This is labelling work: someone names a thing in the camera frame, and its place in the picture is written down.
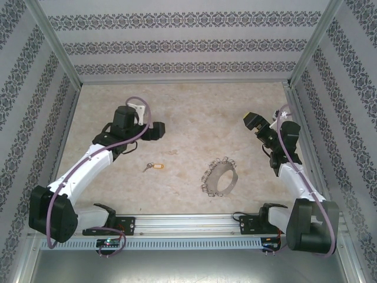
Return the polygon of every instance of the yellow key tag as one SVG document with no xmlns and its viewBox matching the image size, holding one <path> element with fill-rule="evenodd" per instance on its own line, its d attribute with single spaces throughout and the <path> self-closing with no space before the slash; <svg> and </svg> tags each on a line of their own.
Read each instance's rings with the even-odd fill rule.
<svg viewBox="0 0 377 283">
<path fill-rule="evenodd" d="M 163 164 L 153 164 L 153 168 L 154 169 L 164 169 L 164 165 Z"/>
</svg>

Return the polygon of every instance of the wallpaper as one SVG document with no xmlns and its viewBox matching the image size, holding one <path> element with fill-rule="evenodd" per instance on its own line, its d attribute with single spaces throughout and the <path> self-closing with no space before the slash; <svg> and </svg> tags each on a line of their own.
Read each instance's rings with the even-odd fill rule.
<svg viewBox="0 0 377 283">
<path fill-rule="evenodd" d="M 76 90 L 20 0 L 0 0 L 0 282 L 15 271 L 31 189 L 52 179 Z"/>
<path fill-rule="evenodd" d="M 377 282 L 377 50 L 372 1 L 345 1 L 296 85 L 329 191 Z"/>
<path fill-rule="evenodd" d="M 40 1 L 85 83 L 288 79 L 328 2 Z"/>
</svg>

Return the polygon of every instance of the marble-pattern floor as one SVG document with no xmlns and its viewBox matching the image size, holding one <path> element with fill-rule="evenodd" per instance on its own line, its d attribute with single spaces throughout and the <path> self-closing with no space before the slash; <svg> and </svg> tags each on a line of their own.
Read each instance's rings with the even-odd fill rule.
<svg viewBox="0 0 377 283">
<path fill-rule="evenodd" d="M 281 83 L 84 85 L 58 176 L 130 96 L 147 100 L 153 121 L 164 122 L 166 134 L 158 141 L 140 140 L 135 152 L 121 155 L 87 187 L 77 206 L 100 202 L 122 214 L 180 214 L 257 212 L 265 202 L 292 205 L 262 143 L 243 124 L 250 111 L 272 122 L 273 112 L 287 103 Z M 236 162 L 239 179 L 230 195 L 210 198 L 201 191 L 201 177 L 224 156 Z M 142 173 L 148 162 L 164 169 Z M 229 173 L 219 182 L 223 188 L 232 179 Z"/>
</svg>

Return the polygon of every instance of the purple cable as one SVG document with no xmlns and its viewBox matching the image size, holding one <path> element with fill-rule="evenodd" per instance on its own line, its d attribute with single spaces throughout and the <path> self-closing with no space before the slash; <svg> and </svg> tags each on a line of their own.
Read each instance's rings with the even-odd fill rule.
<svg viewBox="0 0 377 283">
<path fill-rule="evenodd" d="M 113 252 L 112 254 L 109 254 L 109 255 L 106 255 L 106 258 L 109 258 L 111 256 L 114 256 L 116 254 L 119 254 L 125 247 L 125 241 L 126 241 L 126 238 L 125 238 L 125 234 L 123 233 L 123 231 L 120 231 L 120 230 L 117 230 L 117 229 L 113 229 L 113 228 L 105 228 L 105 227 L 93 227 L 93 228 L 90 228 L 90 229 L 95 229 L 95 230 L 105 230 L 105 231 L 111 231 L 111 232 L 115 232 L 115 233 L 119 233 L 123 238 L 124 238 L 124 242 L 122 244 L 122 246 L 120 247 L 120 249 L 116 250 L 115 252 Z M 102 245 L 100 246 L 100 249 L 98 250 L 98 254 L 102 257 L 102 256 L 105 256 L 104 254 L 101 253 L 101 250 L 102 248 L 104 247 L 105 245 Z"/>
<path fill-rule="evenodd" d="M 317 205 L 319 207 L 319 210 L 321 211 L 321 213 L 322 213 L 322 215 L 323 215 L 323 217 L 324 217 L 324 219 L 326 221 L 326 224 L 327 224 L 327 226 L 329 228 L 330 237 L 331 237 L 331 246 L 330 246 L 330 250 L 323 256 L 324 258 L 327 258 L 327 257 L 331 256 L 333 254 L 334 250 L 335 250 L 335 234 L 334 234 L 334 230 L 332 228 L 330 219 L 329 219 L 327 213 L 325 212 L 325 209 L 323 208 L 321 202 L 319 201 L 319 199 L 317 198 L 317 196 L 315 195 L 315 193 L 313 193 L 314 191 L 310 187 L 310 184 L 306 180 L 305 176 L 301 172 L 299 172 L 299 169 L 297 168 L 297 166 L 293 162 L 291 156 L 288 153 L 287 148 L 285 147 L 285 145 L 283 143 L 282 134 L 280 132 L 280 128 L 281 128 L 281 125 L 280 125 L 280 114 L 282 113 L 282 111 L 284 110 L 284 108 L 286 108 L 287 106 L 288 106 L 288 104 L 286 104 L 282 108 L 280 108 L 279 114 L 277 115 L 277 136 L 279 138 L 280 144 L 282 145 L 283 151 L 284 151 L 285 155 L 287 156 L 287 158 L 289 160 L 289 163 L 292 165 L 292 167 L 294 168 L 294 170 L 296 171 L 296 173 L 298 173 L 300 175 L 300 177 L 303 180 L 305 186 L 309 190 L 310 194 L 313 196 L 313 198 L 314 198 L 315 202 L 317 203 Z"/>
<path fill-rule="evenodd" d="M 128 144 L 128 143 L 133 143 L 134 141 L 136 141 L 137 139 L 139 139 L 149 128 L 150 124 L 151 124 L 151 121 L 152 121 L 152 116 L 151 116 L 151 110 L 149 108 L 149 105 L 148 103 L 140 98 L 140 97 L 137 97 L 137 96 L 132 96 L 130 98 L 128 98 L 125 103 L 127 105 L 127 103 L 132 100 L 132 99 L 137 99 L 137 100 L 140 100 L 142 103 L 144 103 L 145 105 L 145 108 L 147 110 L 147 113 L 148 113 L 148 122 L 147 124 L 145 125 L 145 128 L 143 128 L 143 130 L 141 131 L 141 133 L 137 134 L 135 137 L 131 138 L 131 139 L 128 139 L 128 140 L 124 140 L 124 141 L 121 141 L 119 143 L 114 143 L 110 146 L 106 146 L 106 147 L 103 147 L 102 149 L 99 149 L 97 150 L 96 152 L 92 153 L 91 155 L 87 156 L 86 158 L 84 158 L 80 163 L 78 163 L 70 172 L 69 174 L 66 175 L 66 177 L 64 178 L 64 180 L 60 183 L 60 185 L 58 186 L 57 190 L 55 191 L 54 195 L 52 196 L 50 202 L 49 202 L 49 205 L 48 205 L 48 210 L 47 210 L 47 219 L 46 219 L 46 238 L 47 238 L 47 245 L 50 249 L 53 249 L 56 245 L 57 245 L 57 241 L 55 241 L 54 244 L 52 244 L 51 242 L 51 214 L 52 214 L 52 207 L 54 206 L 54 202 L 56 200 L 56 198 L 58 197 L 58 194 L 59 192 L 61 191 L 61 189 L 65 186 L 66 182 L 70 179 L 70 177 L 86 162 L 88 161 L 90 158 L 96 156 L 97 154 L 103 152 L 104 150 L 108 150 L 108 149 L 112 149 L 114 147 L 117 147 L 117 146 L 122 146 L 124 144 Z M 120 230 L 116 230 L 116 229 L 112 229 L 112 228 L 102 228 L 101 230 L 109 230 L 109 231 L 116 231 L 117 233 L 119 233 L 120 235 L 123 234 L 122 231 Z"/>
</svg>

